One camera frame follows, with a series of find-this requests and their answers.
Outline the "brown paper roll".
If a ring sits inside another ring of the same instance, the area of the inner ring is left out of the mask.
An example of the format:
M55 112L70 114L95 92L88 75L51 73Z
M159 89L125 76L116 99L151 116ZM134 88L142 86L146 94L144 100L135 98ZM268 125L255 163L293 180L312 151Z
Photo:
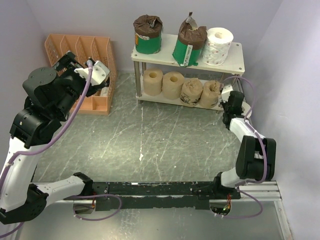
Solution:
M221 96L221 83L210 80L204 83L203 91L200 96L199 104L203 108L211 109L219 103Z
M201 98L203 84L198 78L186 80L180 92L180 102L183 106L195 107Z

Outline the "beige unwrapped paper roll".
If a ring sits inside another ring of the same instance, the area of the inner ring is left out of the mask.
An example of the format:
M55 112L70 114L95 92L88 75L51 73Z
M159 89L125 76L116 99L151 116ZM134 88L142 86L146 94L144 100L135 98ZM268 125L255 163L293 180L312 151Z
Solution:
M149 96L157 96L162 92L163 72L159 68L149 68L143 73L143 89Z
M177 71L166 73L162 78L162 93L166 99L175 100L181 95L185 77Z

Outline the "floral white paper roll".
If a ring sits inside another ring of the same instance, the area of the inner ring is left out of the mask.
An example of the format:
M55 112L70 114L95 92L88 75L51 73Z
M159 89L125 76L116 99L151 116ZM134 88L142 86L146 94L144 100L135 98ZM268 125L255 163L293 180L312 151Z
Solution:
M207 37L201 52L201 60L209 66L222 65L228 56L234 35L226 28L213 27L207 30Z
M246 116L247 115L246 118L249 119L251 117L251 114L252 114L252 111L250 110L251 106L247 102L243 101L241 108L242 108L241 115L242 116Z

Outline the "green brown roll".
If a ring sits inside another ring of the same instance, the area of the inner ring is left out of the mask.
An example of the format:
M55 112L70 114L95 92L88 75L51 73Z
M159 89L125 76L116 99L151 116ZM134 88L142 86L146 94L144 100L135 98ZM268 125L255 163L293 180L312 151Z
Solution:
M156 54L161 50L163 22L156 15L141 15L133 22L135 49L141 54Z
M197 66L198 58L207 39L207 27L198 26L189 12L178 30L173 58L181 67Z

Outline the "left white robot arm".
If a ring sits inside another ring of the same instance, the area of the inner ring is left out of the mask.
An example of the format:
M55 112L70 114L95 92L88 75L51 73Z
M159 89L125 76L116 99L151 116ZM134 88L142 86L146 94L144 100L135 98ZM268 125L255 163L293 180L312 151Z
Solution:
M74 119L90 78L76 72L80 67L71 51L52 67L33 70L22 84L27 97L10 129L9 150L0 174L0 221L15 224L31 221L52 203L77 195L89 199L92 180L83 173L50 185L32 179L41 154L50 148Z

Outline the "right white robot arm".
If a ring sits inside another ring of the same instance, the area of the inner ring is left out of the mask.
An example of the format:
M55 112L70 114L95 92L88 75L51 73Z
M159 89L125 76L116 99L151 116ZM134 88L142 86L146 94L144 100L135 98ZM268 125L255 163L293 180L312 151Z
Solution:
M245 183L270 181L275 174L276 147L273 138L266 138L243 115L244 94L235 90L221 91L223 123L240 141L235 166L214 178L212 193L218 199L233 193Z

